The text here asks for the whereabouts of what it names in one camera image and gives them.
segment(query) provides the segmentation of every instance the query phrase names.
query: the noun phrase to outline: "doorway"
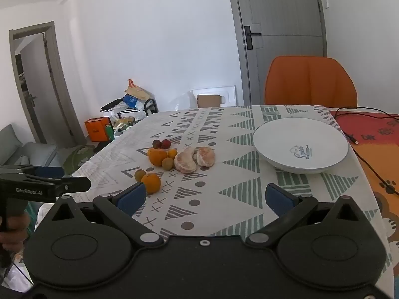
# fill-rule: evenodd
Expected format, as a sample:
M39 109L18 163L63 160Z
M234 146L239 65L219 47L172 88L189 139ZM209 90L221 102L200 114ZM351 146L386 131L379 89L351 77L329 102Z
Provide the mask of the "doorway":
M85 144L62 73L54 22L9 31L15 82L35 141Z
M321 0L231 0L245 105L264 104L278 56L327 56Z

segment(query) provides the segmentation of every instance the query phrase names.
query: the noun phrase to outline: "cardboard box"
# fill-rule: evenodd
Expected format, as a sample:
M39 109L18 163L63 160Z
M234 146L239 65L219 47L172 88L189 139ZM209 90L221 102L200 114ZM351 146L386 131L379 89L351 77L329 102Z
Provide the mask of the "cardboard box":
M220 107L222 98L220 95L198 94L198 108Z

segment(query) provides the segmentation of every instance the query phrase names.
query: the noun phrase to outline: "small orange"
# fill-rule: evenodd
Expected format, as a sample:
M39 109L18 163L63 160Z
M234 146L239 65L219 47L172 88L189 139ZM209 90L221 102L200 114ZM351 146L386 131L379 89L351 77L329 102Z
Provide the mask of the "small orange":
M162 168L163 168L165 171L170 171L170 170L173 168L173 166L174 166L174 161L173 161L173 159L171 159L170 157L167 157L167 158L165 158L165 159L162 161Z
M148 154L148 159L150 160L151 164L155 166L161 166L162 161L167 157L167 153L160 148L154 149Z
M170 149L168 150L168 157L170 157L171 159L174 159L177 155L177 150L176 149Z
M147 193L152 195L161 188L161 179L154 173L148 173L141 178L141 182L146 186Z
M134 174L134 178L137 182L141 182L141 179L143 178L143 176L146 175L145 170L137 170Z

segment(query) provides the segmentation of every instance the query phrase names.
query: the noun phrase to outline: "gray door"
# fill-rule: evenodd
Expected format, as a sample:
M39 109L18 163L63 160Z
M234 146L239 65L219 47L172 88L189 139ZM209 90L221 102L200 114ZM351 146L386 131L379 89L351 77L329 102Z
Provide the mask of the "gray door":
M242 48L240 42L238 46L246 104L264 104L265 81L275 57L326 55L318 0L237 0L237 8L231 1L240 31L237 39L244 40Z
M76 145L65 117L59 106L52 75L48 67L43 34L39 34L31 43L21 50L22 67L27 86L27 105L33 106L31 118L40 125L40 135L49 144L59 148L69 148Z

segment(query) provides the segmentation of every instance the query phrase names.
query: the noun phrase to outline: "cushion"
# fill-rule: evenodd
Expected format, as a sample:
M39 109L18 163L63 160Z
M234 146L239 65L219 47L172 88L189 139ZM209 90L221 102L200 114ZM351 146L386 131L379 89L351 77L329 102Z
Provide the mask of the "cushion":
M31 165L49 166L55 155L57 147L51 144L38 144L28 142L22 147L21 155L27 156Z
M11 125L0 130L0 165L3 165L22 146Z
M15 165L28 165L28 164L30 164L29 158L27 156L20 156L19 159L17 159L14 164Z

